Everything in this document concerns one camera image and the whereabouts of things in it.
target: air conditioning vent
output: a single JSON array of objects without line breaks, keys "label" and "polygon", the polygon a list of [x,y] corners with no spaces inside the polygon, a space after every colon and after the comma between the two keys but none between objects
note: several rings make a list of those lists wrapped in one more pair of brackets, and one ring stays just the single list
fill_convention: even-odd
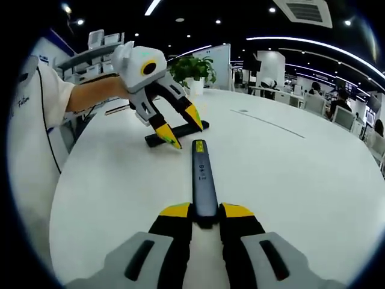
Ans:
[{"label": "air conditioning vent", "polygon": [[333,27],[325,0],[274,0],[291,22]]}]

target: ceiling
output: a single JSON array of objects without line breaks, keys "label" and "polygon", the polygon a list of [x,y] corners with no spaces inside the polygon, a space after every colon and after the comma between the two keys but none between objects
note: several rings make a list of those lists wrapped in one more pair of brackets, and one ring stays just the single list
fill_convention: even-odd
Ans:
[{"label": "ceiling", "polygon": [[[344,49],[384,71],[385,57],[382,55],[382,48],[385,47],[385,34],[380,31],[383,27],[382,20],[372,15],[373,7],[378,6],[373,0],[328,0],[332,29],[292,23],[273,0],[161,0],[153,13],[145,16],[151,2],[152,0],[135,1],[133,5],[132,1],[109,0],[102,5],[95,5],[94,1],[67,0],[66,3],[72,9],[72,32],[67,26],[67,16],[63,11],[52,27],[76,52],[87,49],[88,33],[98,29],[104,29],[105,34],[125,32],[126,41],[135,40],[135,45],[158,48],[168,57],[206,45],[230,43],[232,60],[242,60],[247,53],[271,48],[280,51],[286,57],[286,63],[311,67],[331,75],[335,75],[337,71],[346,80],[355,84],[360,82],[360,87],[365,91],[380,89],[367,77],[345,64],[357,68],[385,87],[384,79],[365,65],[329,48],[289,40],[246,40],[247,37],[259,36],[311,39]],[[275,13],[269,12],[271,7],[276,8]],[[185,20],[176,22],[180,17]],[[82,26],[74,23],[79,18],[85,20]],[[347,19],[352,21],[351,26],[344,24]],[[310,53],[302,54],[300,51],[325,55],[343,63],[338,64],[337,61]],[[313,73],[308,70],[294,71],[294,67],[287,67],[286,70],[290,74]]]}]

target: gray pad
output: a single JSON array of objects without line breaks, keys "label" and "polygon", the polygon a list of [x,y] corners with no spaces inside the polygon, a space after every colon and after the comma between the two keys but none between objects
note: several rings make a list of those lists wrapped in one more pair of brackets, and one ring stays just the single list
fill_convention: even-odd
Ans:
[{"label": "gray pad", "polygon": [[[258,289],[342,289],[337,281],[323,280],[308,266],[304,254],[274,232],[241,237],[253,265]],[[279,281],[261,246],[261,241],[270,241],[289,271],[288,277]]]},{"label": "gray pad", "polygon": [[[128,241],[106,256],[104,268],[88,279],[76,279],[66,285],[68,289],[155,289],[164,258],[173,238],[138,232]],[[125,276],[131,261],[138,256],[137,251],[143,243],[153,244],[140,270],[137,280]]]}]

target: potted plant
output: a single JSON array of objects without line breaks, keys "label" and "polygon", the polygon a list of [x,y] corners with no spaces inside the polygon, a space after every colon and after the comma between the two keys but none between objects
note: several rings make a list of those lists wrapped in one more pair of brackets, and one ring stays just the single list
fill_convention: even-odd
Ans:
[{"label": "potted plant", "polygon": [[176,82],[190,89],[190,95],[202,95],[205,81],[217,80],[211,63],[210,57],[184,56],[175,59],[169,71]]}]

